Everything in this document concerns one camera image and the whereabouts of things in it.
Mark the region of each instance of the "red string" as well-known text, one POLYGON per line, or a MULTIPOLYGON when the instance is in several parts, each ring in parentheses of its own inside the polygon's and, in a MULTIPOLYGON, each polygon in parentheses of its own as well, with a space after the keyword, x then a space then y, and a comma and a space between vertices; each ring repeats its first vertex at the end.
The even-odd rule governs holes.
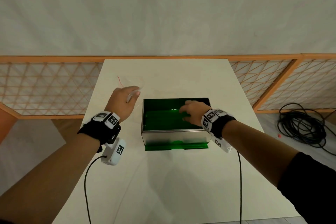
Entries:
MULTIPOLYGON (((119 76, 118 76, 118 79, 119 79, 120 85, 121 85, 121 86, 123 86, 123 85, 121 84, 121 81, 120 81, 120 78, 119 78, 119 76)), ((123 87, 124 87, 124 86, 123 86, 123 87)))

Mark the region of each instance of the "wooden lattice panel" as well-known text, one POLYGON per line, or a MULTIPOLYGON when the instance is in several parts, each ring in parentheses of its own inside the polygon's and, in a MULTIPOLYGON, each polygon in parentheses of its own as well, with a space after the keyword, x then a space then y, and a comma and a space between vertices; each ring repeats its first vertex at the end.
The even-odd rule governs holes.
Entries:
POLYGON ((24 116, 84 114, 102 63, 1 63, 0 102, 24 116))
POLYGON ((250 104, 253 105, 268 89, 290 60, 230 61, 250 104))
POLYGON ((304 60, 260 110, 279 110, 293 102, 312 109, 336 108, 336 59, 304 60))

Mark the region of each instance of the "green box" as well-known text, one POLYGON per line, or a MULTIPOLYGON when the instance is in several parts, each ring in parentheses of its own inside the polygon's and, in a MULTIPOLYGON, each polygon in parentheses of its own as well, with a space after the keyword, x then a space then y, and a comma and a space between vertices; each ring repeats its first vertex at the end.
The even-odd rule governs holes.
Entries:
POLYGON ((145 150, 208 148, 211 135, 202 127, 183 121, 179 113, 186 100, 197 100, 210 106, 208 98, 144 99, 141 136, 145 150))

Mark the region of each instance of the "tabletop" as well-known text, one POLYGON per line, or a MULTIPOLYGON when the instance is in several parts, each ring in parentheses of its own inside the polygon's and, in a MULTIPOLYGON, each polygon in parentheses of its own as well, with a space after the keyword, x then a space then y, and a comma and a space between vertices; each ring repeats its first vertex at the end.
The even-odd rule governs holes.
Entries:
MULTIPOLYGON (((116 166, 96 162, 87 177, 92 223, 213 223, 239 220, 237 152, 209 149, 145 151, 141 138, 142 100, 208 97, 263 131, 226 59, 105 60, 84 121, 103 110, 120 83, 143 88, 119 137, 127 142, 116 166)), ((298 216, 294 206, 244 158, 243 220, 298 216)), ((84 175, 54 223, 88 223, 84 175)))

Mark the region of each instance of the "cable coil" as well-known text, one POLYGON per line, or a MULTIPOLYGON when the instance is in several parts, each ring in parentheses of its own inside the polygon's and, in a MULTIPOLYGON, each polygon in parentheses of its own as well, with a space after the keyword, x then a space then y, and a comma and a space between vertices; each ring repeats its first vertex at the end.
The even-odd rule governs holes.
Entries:
POLYGON ((331 153, 324 148, 327 143, 325 127, 336 137, 336 134, 325 124, 325 119, 332 113, 323 117, 319 112, 313 109, 303 108, 302 105, 297 103, 289 103, 279 110, 277 127, 280 133, 284 136, 293 138, 300 143, 308 144, 315 148, 321 148, 327 153, 336 156, 336 154, 331 153), (290 110, 289 112, 281 112, 288 105, 298 105, 300 108, 290 110), (321 120, 310 116, 307 111, 314 112, 321 118, 321 120))

